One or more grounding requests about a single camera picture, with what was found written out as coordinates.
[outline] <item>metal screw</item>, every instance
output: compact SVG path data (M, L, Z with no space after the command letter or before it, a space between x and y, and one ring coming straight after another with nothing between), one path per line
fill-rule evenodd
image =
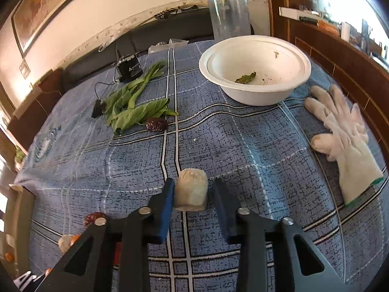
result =
M248 215L250 214L250 210L248 208L238 208L238 213L240 215Z
M148 206L144 206L144 207L140 208L138 212L139 212L139 214L142 214L142 215L150 214L151 208L149 208Z
M294 221L291 217L284 217L282 219L282 222L285 224L285 225L293 225L294 224Z
M99 217L95 219L95 225L97 226L103 226L106 224L106 219L104 217Z

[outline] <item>clear plastic cup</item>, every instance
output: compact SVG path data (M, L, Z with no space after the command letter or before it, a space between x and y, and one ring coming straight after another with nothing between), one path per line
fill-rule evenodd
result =
M251 35L247 0L208 0L216 42Z

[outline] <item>window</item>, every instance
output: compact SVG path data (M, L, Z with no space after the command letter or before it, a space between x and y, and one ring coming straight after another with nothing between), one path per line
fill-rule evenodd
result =
M0 193L0 210L3 211L3 213L5 213L5 210L7 209L7 202L7 197Z
M1 213L0 232L4 232L4 221L2 220L2 218L3 218L3 213L5 213L5 210L7 209L7 202L8 202L7 197L4 194L0 193L0 211L1 211L0 212Z
M382 49L389 46L386 35L376 13L366 0L312 0L315 9L326 12L335 22L347 22L361 33L362 19L372 28L370 38L376 44L382 43Z

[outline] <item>white mushroom stem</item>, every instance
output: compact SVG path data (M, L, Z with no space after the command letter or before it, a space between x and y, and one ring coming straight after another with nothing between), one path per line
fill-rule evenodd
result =
M69 250L71 246L71 239L74 235L69 234L69 235L63 235L59 240L58 240L58 247L61 249L62 253L65 253Z
M187 168L179 173L174 189L174 207L183 211L205 210L208 179L200 169Z

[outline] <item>leaf in bowl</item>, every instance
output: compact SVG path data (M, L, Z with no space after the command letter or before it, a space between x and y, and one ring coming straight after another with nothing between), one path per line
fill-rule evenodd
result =
M257 73L254 71L251 75L243 75L239 79L237 79L235 82L236 83L241 83L241 84L248 84L252 79L255 78Z

